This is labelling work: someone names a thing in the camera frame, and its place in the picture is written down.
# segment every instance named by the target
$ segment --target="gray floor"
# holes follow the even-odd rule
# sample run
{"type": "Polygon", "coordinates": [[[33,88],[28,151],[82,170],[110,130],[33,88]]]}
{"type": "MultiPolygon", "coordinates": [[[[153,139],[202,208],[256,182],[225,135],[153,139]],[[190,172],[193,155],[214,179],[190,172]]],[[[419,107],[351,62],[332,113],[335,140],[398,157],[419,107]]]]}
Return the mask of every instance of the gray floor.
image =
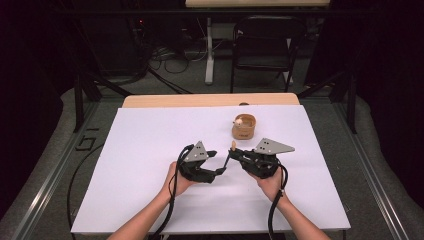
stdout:
{"type": "MultiPolygon", "coordinates": [[[[295,66],[290,92],[302,91],[303,79],[309,64],[311,49],[302,49],[295,66]]],[[[217,50],[214,84],[204,84],[205,61],[192,61],[182,73],[169,73],[164,63],[157,71],[164,78],[193,93],[228,93],[230,61],[225,50],[217,50]]],[[[185,63],[167,61],[168,71],[180,71],[185,63]]],[[[275,92],[281,84],[273,74],[239,74],[235,92],[275,92]],[[262,83],[247,77],[260,78],[262,83]]],[[[122,82],[122,78],[113,79],[122,82]]],[[[143,79],[123,85],[134,94],[175,94],[163,83],[147,74],[143,79]]],[[[99,103],[85,103],[86,124],[83,131],[73,133],[75,124],[73,91],[62,96],[64,110],[59,124],[27,184],[0,222],[1,239],[71,239],[66,215],[66,195],[72,174],[85,151],[76,151],[82,138],[95,138],[94,147],[107,137],[122,97],[100,87],[104,98],[99,103]]],[[[305,106],[318,142],[326,159],[341,200],[345,205],[352,228],[347,239],[422,239],[423,210],[406,194],[396,176],[387,166],[379,150],[378,136],[373,127],[367,104],[358,99],[357,130],[352,135],[344,121],[345,105],[331,104],[325,97],[329,88],[314,97],[301,100],[305,106]]],[[[77,209],[87,189],[91,172],[100,149],[81,165],[72,185],[71,209],[77,209]]],[[[341,232],[328,233],[342,239],[341,232]]],[[[76,236],[77,239],[105,239],[106,236],[76,236]]]]}

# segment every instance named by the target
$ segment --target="person's right hand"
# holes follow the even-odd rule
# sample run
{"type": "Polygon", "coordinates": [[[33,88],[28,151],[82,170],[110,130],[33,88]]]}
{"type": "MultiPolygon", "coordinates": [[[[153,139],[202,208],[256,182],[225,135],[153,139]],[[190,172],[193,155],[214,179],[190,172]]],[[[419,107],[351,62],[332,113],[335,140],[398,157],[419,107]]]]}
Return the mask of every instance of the person's right hand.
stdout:
{"type": "Polygon", "coordinates": [[[281,188],[281,178],[282,178],[281,168],[279,167],[273,176],[265,178],[265,179],[261,179],[251,173],[249,173],[249,175],[256,180],[256,182],[258,183],[258,186],[262,189],[265,196],[267,196],[271,202],[274,201],[274,198],[277,195],[277,192],[281,188]]]}

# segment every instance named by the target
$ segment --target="white table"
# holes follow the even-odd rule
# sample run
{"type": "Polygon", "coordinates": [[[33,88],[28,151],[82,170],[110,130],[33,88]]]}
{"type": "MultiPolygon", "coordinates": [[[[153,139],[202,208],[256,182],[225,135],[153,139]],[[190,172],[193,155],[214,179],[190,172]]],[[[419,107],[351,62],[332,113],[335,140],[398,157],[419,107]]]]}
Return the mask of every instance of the white table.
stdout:
{"type": "MultiPolygon", "coordinates": [[[[253,114],[257,125],[254,138],[237,141],[238,148],[250,150],[262,137],[295,147],[295,152],[277,155],[289,171],[286,191],[292,202],[321,229],[350,228],[309,119],[294,94],[140,97],[129,97],[131,101],[119,109],[72,232],[101,234],[118,229],[159,191],[170,162],[186,145],[202,140],[206,150],[218,151],[202,167],[222,167],[233,140],[232,121],[240,113],[253,114]],[[146,107],[135,108],[143,99],[146,107]],[[235,102],[264,104],[267,100],[274,105],[225,106],[235,102]],[[161,101],[168,107],[157,107],[161,101]],[[186,107],[190,103],[196,107],[186,107]]],[[[176,199],[164,234],[268,231],[271,202],[238,162],[231,160],[227,167],[212,184],[194,185],[176,199]]],[[[274,229],[291,230],[278,211],[274,229]]]]}
{"type": "MultiPolygon", "coordinates": [[[[186,0],[188,8],[243,8],[243,7],[328,7],[330,0],[186,0]]],[[[213,84],[214,56],[212,49],[212,22],[207,18],[208,58],[205,84],[213,84]]]]}

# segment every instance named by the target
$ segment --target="table leg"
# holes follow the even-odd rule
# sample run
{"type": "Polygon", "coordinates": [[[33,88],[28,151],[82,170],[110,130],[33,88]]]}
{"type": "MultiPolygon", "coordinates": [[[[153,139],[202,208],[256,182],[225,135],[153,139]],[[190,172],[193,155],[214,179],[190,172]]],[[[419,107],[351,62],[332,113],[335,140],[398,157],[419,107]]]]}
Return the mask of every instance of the table leg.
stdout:
{"type": "Polygon", "coordinates": [[[208,60],[206,63],[206,76],[205,76],[205,84],[206,85],[212,85],[213,83],[213,49],[212,49],[212,22],[211,18],[208,18],[207,23],[207,39],[208,41],[208,60]]]}

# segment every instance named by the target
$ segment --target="wooden container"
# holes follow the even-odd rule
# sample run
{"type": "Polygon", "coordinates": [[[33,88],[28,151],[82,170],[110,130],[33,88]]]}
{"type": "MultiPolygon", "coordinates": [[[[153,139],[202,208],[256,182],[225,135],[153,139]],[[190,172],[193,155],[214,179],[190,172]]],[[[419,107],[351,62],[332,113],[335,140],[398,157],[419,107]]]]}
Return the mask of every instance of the wooden container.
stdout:
{"type": "Polygon", "coordinates": [[[255,134],[256,119],[250,114],[240,114],[234,119],[233,137],[238,140],[248,140],[255,134]]]}

